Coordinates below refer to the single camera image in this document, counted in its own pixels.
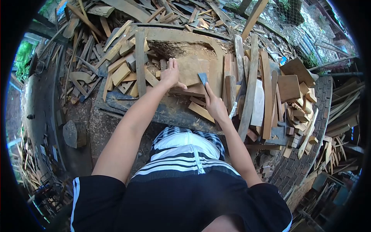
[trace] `green plant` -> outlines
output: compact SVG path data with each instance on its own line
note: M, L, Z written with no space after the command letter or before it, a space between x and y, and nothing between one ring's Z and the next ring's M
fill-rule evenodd
M282 3L283 7L285 10L291 9L291 4L289 3L288 0L278 0L280 3Z
M14 66L18 68L16 76L19 79L26 79L26 76L29 72L29 66L26 66L26 63L30 60L32 50L35 48L34 45L30 44L27 41L22 41L18 47L16 54L16 61Z

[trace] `chain-link fence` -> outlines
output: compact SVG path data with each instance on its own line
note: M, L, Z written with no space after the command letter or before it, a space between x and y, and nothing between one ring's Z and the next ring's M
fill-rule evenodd
M64 9L68 2L75 2L74 0L47 0L46 3L39 10L39 14L46 17L50 22L55 23L55 12L57 18L60 19L64 14Z
M241 0L231 1L240 5ZM317 0L269 0L259 16L259 22L280 32L285 39L295 46L298 55L307 66L317 66L338 60L354 54L352 43L334 28L324 7ZM257 0L252 0L245 13L250 15ZM347 61L337 63L332 67L346 65Z

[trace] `dark wood plank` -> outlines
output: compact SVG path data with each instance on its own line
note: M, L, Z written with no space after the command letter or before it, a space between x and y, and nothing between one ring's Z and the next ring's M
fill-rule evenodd
M259 46L258 46L258 37L256 34L253 34L251 37L251 60L250 60L250 71L249 71L249 78L247 80L247 90L246 90L246 98L245 103L243 105L243 112L241 116L240 126L238 127L238 134L242 141L245 141L247 130L250 125L251 114L253 111L253 103L255 98L255 90L256 90L256 78L257 78L257 64L259 59ZM243 57L244 63L247 66L247 56Z
M146 93L144 67L144 32L135 33L135 62L137 66L137 83L139 97Z

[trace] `red brick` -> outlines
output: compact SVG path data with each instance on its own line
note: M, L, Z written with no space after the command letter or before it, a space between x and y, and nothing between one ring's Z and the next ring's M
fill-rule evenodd
M296 179L295 184L299 185L303 179L304 179L304 175L300 174L298 178Z

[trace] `finger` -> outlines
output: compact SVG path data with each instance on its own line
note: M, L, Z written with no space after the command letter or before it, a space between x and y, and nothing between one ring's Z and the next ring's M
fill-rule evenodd
M177 59L173 59L173 68L177 69L178 68L178 62Z
M171 69L172 67L173 67L173 59L170 58L170 59L169 59L168 69Z
M188 87L185 84L180 83L180 82L177 83L176 87L182 88L184 90L187 90L188 89Z
M211 90L210 85L209 85L208 82L206 82L205 87L206 87L206 91L209 94L209 96L214 97L215 95L214 95L213 91Z
M206 105L209 106L210 105L210 97L208 94L205 94L205 100L206 100Z

